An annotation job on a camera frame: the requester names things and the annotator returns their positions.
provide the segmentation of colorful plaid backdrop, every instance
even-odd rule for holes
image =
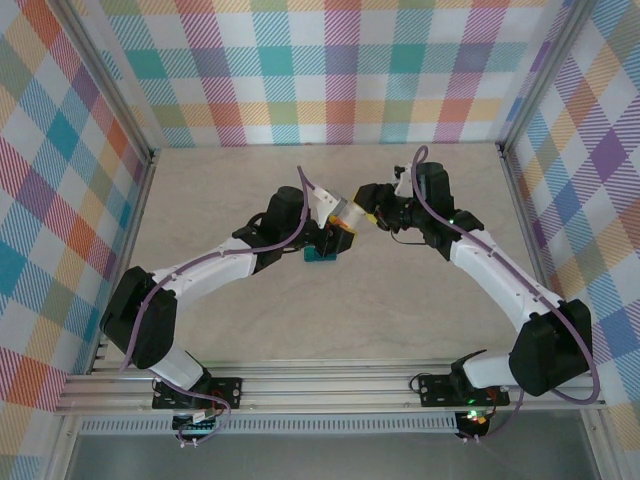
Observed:
[[[143,127],[174,147],[496,140],[571,3],[74,1]]]
[[[88,355],[143,163],[44,0],[0,7],[0,478]]]
[[[600,0],[516,147],[556,291],[588,301],[594,354],[640,478],[640,0]]]

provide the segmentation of aluminum rail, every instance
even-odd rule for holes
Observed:
[[[205,363],[213,376],[243,379],[242,401],[235,414],[252,413],[400,413],[465,411],[458,407],[423,408],[409,390],[408,381],[418,373],[447,374],[452,361],[354,360],[266,361],[257,363]],[[91,375],[70,376],[62,392],[57,414],[167,414],[151,409],[151,372],[131,368],[118,374],[117,365],[98,361]],[[560,388],[574,397],[591,393],[590,374]],[[513,408],[519,387],[509,386]],[[604,408],[604,400],[587,408]],[[552,393],[525,395],[523,409],[580,409]],[[185,413],[175,410],[172,413]]]

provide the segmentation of beige table surface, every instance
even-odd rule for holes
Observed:
[[[162,152],[131,265],[171,266],[219,245],[281,185],[312,182],[351,197],[360,185],[390,181],[416,145],[246,147]],[[434,145],[456,207],[470,210],[498,244],[531,272],[504,175],[492,144]],[[395,243],[367,221],[336,262],[288,255],[190,306],[176,339],[202,361],[302,358],[458,358],[480,348],[508,350],[515,331],[464,272],[428,247]],[[406,241],[419,235],[401,232]],[[109,349],[109,358],[119,352]]]

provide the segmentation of ventilation grille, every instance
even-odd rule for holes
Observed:
[[[232,418],[226,434],[365,434],[453,433],[454,413],[353,414],[353,415],[260,415]],[[171,417],[85,417],[83,435],[151,435],[173,433]]]

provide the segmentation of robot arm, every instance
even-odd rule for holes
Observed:
[[[125,352],[133,338],[131,362],[150,369],[180,389],[196,394],[211,393],[211,375],[191,355],[174,342],[176,316],[193,301],[221,286],[254,275],[278,261],[285,248],[315,248],[327,257],[348,250],[355,237],[352,227],[364,212],[339,195],[313,186],[309,195],[308,219],[300,233],[281,248],[268,249],[292,237],[300,225],[304,208],[303,192],[281,187],[271,197],[267,210],[255,215],[244,227],[233,232],[220,246],[202,257],[170,268],[146,272],[134,267],[125,272],[100,322],[101,330]],[[149,292],[159,288],[144,311],[138,335],[133,325]],[[170,402],[184,408],[201,409],[210,402],[170,391]]]
[[[588,364],[569,331],[540,301],[546,298],[572,323],[591,351],[591,316],[580,301],[565,302],[540,286],[496,245],[484,225],[471,213],[454,208],[449,177],[441,164],[417,166],[418,185],[429,206],[441,217],[473,232],[490,251],[443,225],[421,205],[413,192],[411,164],[395,168],[395,182],[360,187],[355,203],[385,231],[418,228],[426,245],[469,274],[505,312],[518,338],[509,353],[475,352],[452,365],[450,386],[460,400],[492,386],[519,385],[539,396],[588,370]],[[534,285],[532,294],[504,265]]]

